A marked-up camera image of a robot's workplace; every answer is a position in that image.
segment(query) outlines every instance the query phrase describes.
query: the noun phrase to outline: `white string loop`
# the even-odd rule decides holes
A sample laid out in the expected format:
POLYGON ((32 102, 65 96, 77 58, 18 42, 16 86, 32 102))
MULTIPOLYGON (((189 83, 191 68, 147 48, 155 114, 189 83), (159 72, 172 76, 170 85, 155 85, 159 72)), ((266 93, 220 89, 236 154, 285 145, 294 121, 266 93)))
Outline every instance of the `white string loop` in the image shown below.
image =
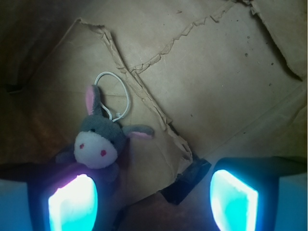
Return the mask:
POLYGON ((96 80, 95 80, 94 84, 97 85, 97 83, 98 83, 98 81, 100 80, 100 78, 101 78, 102 76, 104 76, 104 75, 111 75, 111 76, 115 77, 117 80, 119 80, 120 83, 122 84, 123 88, 124 88, 124 92, 125 92, 125 95, 126 95, 127 105, 126 105, 125 111, 123 112, 123 114, 116 113, 117 118, 115 118, 115 119, 112 119, 112 114, 111 114, 110 110, 101 102, 101 107, 108 113, 109 119, 110 119, 112 122, 116 122, 116 121, 118 121, 119 119, 123 118, 123 117, 126 115, 128 109, 129 109, 129 104, 130 104, 129 95, 128 95, 127 89, 126 89, 126 87, 125 87, 123 81, 120 79, 120 77, 117 76, 116 74, 112 73, 112 72, 109 72, 109 71, 100 73, 100 74, 96 77, 96 80))

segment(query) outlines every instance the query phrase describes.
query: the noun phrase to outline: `black plastic piece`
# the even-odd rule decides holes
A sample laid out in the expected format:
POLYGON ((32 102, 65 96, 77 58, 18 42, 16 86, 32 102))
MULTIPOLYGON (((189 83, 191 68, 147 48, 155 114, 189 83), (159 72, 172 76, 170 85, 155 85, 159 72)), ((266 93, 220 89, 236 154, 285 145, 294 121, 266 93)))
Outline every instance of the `black plastic piece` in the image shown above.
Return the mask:
POLYGON ((5 84, 4 87, 9 94, 20 93, 24 89, 24 86, 22 84, 17 84, 17 85, 5 84))
POLYGON ((179 205, 192 189, 208 173, 211 164, 193 155, 192 164, 180 175, 176 181, 160 191, 164 198, 172 204, 179 205))
POLYGON ((129 206, 126 206, 118 212, 118 214, 116 215, 116 218, 115 218, 115 220, 112 224, 111 231, 117 231, 119 229, 121 222, 124 220, 124 218, 127 214, 128 208, 129 208, 129 206))

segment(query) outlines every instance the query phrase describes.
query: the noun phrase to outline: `gray plush donkey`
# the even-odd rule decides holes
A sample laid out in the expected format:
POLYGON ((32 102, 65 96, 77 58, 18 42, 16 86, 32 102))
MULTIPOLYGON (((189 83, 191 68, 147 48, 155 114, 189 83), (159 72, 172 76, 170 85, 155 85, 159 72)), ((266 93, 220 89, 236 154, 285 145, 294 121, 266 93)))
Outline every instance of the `gray plush donkey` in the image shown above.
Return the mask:
POLYGON ((125 126, 103 117, 100 91, 96 85, 88 87, 86 92, 88 116, 83 120, 80 132, 76 137, 74 149, 59 153, 56 163, 77 161, 88 168, 111 168, 123 151, 127 138, 137 137, 150 139, 154 131, 148 126, 125 126))

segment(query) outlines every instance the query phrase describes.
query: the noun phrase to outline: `glowing light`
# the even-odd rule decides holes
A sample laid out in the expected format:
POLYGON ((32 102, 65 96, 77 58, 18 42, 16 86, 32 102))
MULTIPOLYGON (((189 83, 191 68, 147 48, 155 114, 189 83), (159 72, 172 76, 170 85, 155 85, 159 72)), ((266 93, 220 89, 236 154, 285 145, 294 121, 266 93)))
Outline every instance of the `glowing light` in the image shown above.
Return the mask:
POLYGON ((48 199, 51 231, 92 230, 97 214, 97 190, 85 174, 77 176, 48 199))
POLYGON ((258 192, 228 171, 218 170, 213 174, 210 201, 220 230, 256 229, 258 192))

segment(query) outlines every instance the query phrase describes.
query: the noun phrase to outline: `brown paper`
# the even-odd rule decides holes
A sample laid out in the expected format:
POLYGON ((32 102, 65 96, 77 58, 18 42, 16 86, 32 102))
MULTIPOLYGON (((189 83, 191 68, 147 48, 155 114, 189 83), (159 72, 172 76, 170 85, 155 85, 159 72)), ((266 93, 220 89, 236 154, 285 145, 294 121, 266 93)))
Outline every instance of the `brown paper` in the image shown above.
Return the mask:
POLYGON ((287 61, 301 79, 307 77, 307 1, 249 1, 287 61))
POLYGON ((209 18, 193 27, 140 74, 200 157, 214 152, 301 85, 249 7, 235 4, 228 9, 219 23, 209 18))
POLYGON ((258 120, 209 153, 216 163, 223 157, 307 157, 307 81, 258 120))
POLYGON ((26 84, 91 1, 0 2, 0 83, 26 84))
POLYGON ((93 25, 105 25, 115 36, 127 68, 154 58, 191 22, 215 12, 225 0, 94 0, 81 17, 93 25))
POLYGON ((38 98, 0 89, 0 164, 49 161, 67 142, 38 98))

